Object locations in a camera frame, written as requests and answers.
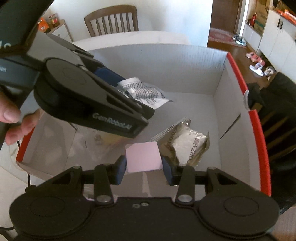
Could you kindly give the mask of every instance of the metal bolt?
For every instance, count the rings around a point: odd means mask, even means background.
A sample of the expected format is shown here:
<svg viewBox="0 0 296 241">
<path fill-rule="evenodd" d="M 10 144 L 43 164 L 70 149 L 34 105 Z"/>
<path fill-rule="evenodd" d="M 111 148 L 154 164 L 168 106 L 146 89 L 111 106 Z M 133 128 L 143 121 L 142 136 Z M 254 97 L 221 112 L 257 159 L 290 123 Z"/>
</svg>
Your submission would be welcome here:
<svg viewBox="0 0 296 241">
<path fill-rule="evenodd" d="M 86 67 L 84 67 L 83 65 L 80 65 L 79 68 L 83 69 L 84 71 L 88 71 L 88 69 Z"/>
<path fill-rule="evenodd" d="M 101 203 L 107 203 L 111 201 L 111 197 L 108 195 L 97 196 L 96 200 Z"/>
<path fill-rule="evenodd" d="M 140 207 L 141 207 L 141 205 L 138 204 L 138 203 L 134 203 L 134 204 L 133 204 L 133 208 L 140 208 Z"/>
<path fill-rule="evenodd" d="M 178 200 L 180 202 L 191 202 L 192 201 L 192 197 L 190 195 L 187 195 L 187 194 L 183 194 L 183 195 L 180 195 L 178 197 Z"/>
<path fill-rule="evenodd" d="M 141 203 L 141 206 L 143 206 L 143 207 L 147 207 L 147 206 L 149 206 L 149 203 L 147 203 L 147 202 L 142 202 L 142 203 Z"/>
</svg>

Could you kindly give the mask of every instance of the red bottle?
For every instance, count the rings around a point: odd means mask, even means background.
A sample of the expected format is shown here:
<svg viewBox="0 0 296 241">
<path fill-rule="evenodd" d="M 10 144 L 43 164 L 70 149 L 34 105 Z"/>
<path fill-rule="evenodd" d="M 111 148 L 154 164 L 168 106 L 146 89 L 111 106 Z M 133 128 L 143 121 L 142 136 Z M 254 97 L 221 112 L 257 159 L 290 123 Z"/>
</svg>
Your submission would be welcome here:
<svg viewBox="0 0 296 241">
<path fill-rule="evenodd" d="M 257 13 L 255 13 L 255 14 L 253 15 L 253 17 L 251 18 L 250 25 L 251 25 L 252 27 L 254 27 L 254 25 L 255 25 L 256 17 L 257 17 Z"/>
</svg>

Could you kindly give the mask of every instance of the pink square object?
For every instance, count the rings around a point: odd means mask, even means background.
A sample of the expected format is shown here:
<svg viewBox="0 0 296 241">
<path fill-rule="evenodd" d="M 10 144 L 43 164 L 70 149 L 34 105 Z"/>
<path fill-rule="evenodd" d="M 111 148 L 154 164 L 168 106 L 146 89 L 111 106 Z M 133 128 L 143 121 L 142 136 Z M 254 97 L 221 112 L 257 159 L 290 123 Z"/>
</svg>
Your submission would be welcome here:
<svg viewBox="0 0 296 241">
<path fill-rule="evenodd" d="M 156 142 L 126 145 L 127 171 L 146 172 L 163 168 Z"/>
</svg>

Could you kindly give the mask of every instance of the human hand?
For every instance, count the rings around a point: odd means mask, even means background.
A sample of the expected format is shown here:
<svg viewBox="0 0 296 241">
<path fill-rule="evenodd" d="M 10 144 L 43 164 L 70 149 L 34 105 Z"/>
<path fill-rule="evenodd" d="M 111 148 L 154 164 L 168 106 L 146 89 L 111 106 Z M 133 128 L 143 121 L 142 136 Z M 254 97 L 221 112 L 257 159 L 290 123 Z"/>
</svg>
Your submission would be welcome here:
<svg viewBox="0 0 296 241">
<path fill-rule="evenodd" d="M 21 125 L 10 128 L 5 136 L 6 144 L 12 145 L 25 135 L 28 135 L 37 125 L 42 113 L 43 111 L 39 109 L 33 114 L 25 116 Z M 21 111 L 17 106 L 0 91 L 0 122 L 17 123 L 20 120 L 20 116 Z"/>
</svg>

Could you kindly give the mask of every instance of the doormat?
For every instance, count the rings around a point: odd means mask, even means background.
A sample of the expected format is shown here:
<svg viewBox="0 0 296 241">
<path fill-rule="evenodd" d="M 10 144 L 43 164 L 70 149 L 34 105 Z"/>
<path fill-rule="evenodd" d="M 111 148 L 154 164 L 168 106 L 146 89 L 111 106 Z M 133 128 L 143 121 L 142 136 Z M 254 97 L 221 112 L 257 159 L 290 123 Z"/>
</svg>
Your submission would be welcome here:
<svg viewBox="0 0 296 241">
<path fill-rule="evenodd" d="M 242 48 L 247 48 L 245 46 L 237 44 L 233 39 L 233 34 L 221 29 L 217 28 L 210 28 L 210 34 L 209 34 L 209 41 L 224 43 L 224 44 L 230 44 Z"/>
</svg>

